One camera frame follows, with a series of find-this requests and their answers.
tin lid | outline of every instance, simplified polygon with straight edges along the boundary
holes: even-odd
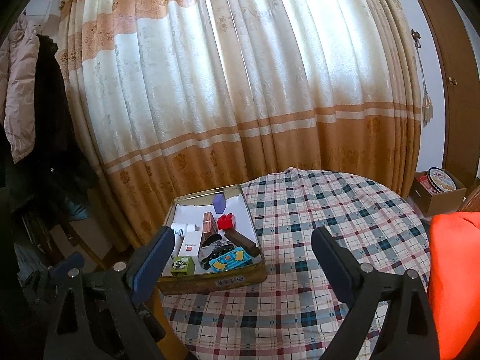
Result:
[[[427,175],[428,180],[433,185],[433,187],[440,192],[451,192],[457,190],[455,182],[442,169],[432,167],[428,170]]]

wooden chair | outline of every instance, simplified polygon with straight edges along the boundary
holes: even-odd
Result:
[[[480,186],[476,187],[462,203],[459,211],[480,212]]]

pink puffer jacket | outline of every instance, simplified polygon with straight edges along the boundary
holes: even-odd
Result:
[[[20,15],[0,47],[0,123],[11,145],[13,162],[35,145],[35,66],[37,26]]]

cardboard box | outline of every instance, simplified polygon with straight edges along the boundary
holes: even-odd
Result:
[[[410,196],[425,217],[438,214],[445,214],[458,210],[465,197],[465,186],[449,171],[443,169],[457,186],[457,190],[450,192],[439,192],[431,195],[426,188],[418,182],[417,177],[424,176],[427,172],[415,173]]]
[[[262,248],[257,237],[254,222],[239,185],[216,188],[176,198],[166,215],[164,225],[170,226],[174,222],[190,222],[201,227],[204,213],[214,211],[212,201],[214,195],[218,193],[224,193],[226,208],[229,209],[230,207],[231,212],[235,214],[237,231],[254,241],[261,251]],[[172,276],[170,265],[167,264],[168,267],[164,269],[162,276],[158,278],[157,286],[164,295],[177,295],[228,290],[230,288],[261,283],[267,278],[265,257],[262,251],[257,257],[252,258],[251,262],[251,265],[222,272],[213,272],[212,268],[211,271],[205,271],[200,265],[197,265],[195,274],[190,276]]]

purple block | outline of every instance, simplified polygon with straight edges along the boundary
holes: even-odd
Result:
[[[217,193],[217,195],[213,197],[212,204],[217,214],[223,214],[227,207],[227,202],[225,202],[225,196],[223,196],[223,193]]]

